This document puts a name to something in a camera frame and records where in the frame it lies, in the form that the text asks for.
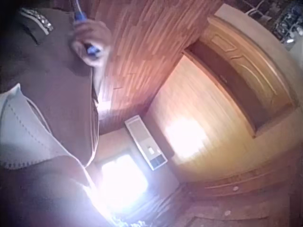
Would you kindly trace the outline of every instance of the window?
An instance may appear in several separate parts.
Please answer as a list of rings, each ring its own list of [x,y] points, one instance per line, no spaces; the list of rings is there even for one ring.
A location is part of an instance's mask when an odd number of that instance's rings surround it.
[[[147,190],[147,180],[130,155],[107,162],[101,170],[101,197],[113,212],[132,206]]]

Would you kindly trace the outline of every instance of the face mask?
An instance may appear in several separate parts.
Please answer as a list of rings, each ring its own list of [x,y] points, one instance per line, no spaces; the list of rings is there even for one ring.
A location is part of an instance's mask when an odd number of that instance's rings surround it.
[[[52,136],[20,84],[0,94],[0,166],[21,169],[58,156],[72,155]]]

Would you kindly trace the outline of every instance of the hand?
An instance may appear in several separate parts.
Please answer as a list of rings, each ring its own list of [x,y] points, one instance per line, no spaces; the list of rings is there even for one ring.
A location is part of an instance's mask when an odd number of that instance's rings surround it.
[[[101,51],[96,56],[87,54],[86,45],[93,45]],[[75,22],[72,49],[89,66],[105,67],[111,45],[111,32],[102,21],[86,20]]]

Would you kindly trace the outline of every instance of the blue pen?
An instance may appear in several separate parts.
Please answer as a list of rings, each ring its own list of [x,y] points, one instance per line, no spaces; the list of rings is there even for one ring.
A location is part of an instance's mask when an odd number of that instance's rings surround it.
[[[82,12],[79,0],[73,0],[73,6],[75,11],[75,20],[76,21],[85,21],[87,20],[87,17],[84,12]],[[91,56],[96,56],[98,53],[100,53],[100,50],[90,44],[86,44],[87,54]]]

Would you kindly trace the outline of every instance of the air conditioner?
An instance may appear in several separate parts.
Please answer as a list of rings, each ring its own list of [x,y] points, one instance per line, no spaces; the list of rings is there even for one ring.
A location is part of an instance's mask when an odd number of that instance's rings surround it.
[[[152,170],[167,163],[167,158],[160,150],[139,115],[125,121],[125,125]]]

